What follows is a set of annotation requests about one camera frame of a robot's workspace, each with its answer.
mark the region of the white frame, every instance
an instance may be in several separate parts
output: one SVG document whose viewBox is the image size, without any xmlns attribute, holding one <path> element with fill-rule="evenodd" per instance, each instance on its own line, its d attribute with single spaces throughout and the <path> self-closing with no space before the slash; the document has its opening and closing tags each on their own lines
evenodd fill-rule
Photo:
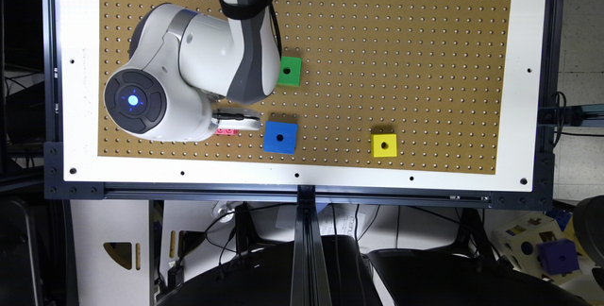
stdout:
<svg viewBox="0 0 604 306">
<path fill-rule="evenodd" d="M 98 156 L 99 0 L 58 1 L 65 180 L 532 190 L 545 0 L 512 0 L 494 175 Z"/>
</svg>

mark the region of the cube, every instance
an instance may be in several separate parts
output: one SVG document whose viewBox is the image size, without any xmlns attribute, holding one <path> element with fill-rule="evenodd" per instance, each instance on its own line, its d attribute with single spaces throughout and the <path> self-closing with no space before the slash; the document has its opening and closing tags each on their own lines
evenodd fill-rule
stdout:
<svg viewBox="0 0 604 306">
<path fill-rule="evenodd" d="M 551 274 L 570 273 L 579 269 L 579 259 L 575 243 L 568 239 L 559 239 L 537 244 L 541 267 Z"/>
<path fill-rule="evenodd" d="M 371 156 L 396 157 L 396 134 L 371 135 Z"/>
<path fill-rule="evenodd" d="M 264 127 L 264 152 L 293 155 L 298 125 L 292 123 L 266 122 Z"/>
<path fill-rule="evenodd" d="M 216 135 L 226 135 L 226 136 L 233 136 L 233 135 L 237 135 L 237 130 L 235 129 L 216 129 Z"/>
<path fill-rule="evenodd" d="M 281 57 L 281 70 L 277 84 L 300 86 L 302 59 L 297 57 Z"/>
</svg>

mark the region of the black strap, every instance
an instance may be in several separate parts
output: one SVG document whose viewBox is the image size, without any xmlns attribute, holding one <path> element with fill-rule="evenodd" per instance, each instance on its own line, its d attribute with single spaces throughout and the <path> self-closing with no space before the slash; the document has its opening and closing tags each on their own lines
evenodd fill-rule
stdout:
<svg viewBox="0 0 604 306">
<path fill-rule="evenodd" d="M 254 0 L 248 5 L 231 5 L 220 0 L 220 6 L 225 16 L 234 20 L 252 19 L 272 3 L 273 0 Z"/>
</svg>

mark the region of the yellow block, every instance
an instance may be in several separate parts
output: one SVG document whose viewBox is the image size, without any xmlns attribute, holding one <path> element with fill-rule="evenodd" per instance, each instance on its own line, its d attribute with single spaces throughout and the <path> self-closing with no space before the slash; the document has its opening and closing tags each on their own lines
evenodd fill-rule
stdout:
<svg viewBox="0 0 604 306">
<path fill-rule="evenodd" d="M 371 156 L 396 157 L 396 134 L 371 135 Z"/>
</svg>

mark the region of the toy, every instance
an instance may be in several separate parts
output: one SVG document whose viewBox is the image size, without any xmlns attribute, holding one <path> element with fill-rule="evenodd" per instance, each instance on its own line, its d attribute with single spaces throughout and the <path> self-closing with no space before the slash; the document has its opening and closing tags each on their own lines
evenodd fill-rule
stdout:
<svg viewBox="0 0 604 306">
<path fill-rule="evenodd" d="M 579 269 L 579 259 L 575 243 L 568 239 L 559 239 L 537 244 L 541 267 L 551 274 L 565 274 Z"/>
<path fill-rule="evenodd" d="M 233 136 L 233 135 L 237 135 L 237 130 L 235 129 L 216 129 L 216 135 L 226 135 L 226 136 Z"/>
<path fill-rule="evenodd" d="M 371 135 L 371 156 L 396 157 L 396 134 Z"/>
<path fill-rule="evenodd" d="M 295 150 L 295 134 L 298 125 L 292 123 L 266 122 L 264 128 L 265 152 L 293 155 Z"/>
<path fill-rule="evenodd" d="M 281 71 L 277 85 L 300 86 L 300 72 L 302 59 L 296 57 L 282 57 Z"/>
<path fill-rule="evenodd" d="M 533 277 L 561 285 L 580 277 L 580 271 L 565 275 L 552 275 L 539 263 L 538 244 L 556 241 L 563 238 L 556 220 L 540 212 L 530 212 L 493 230 L 497 245 L 514 266 Z"/>
</svg>

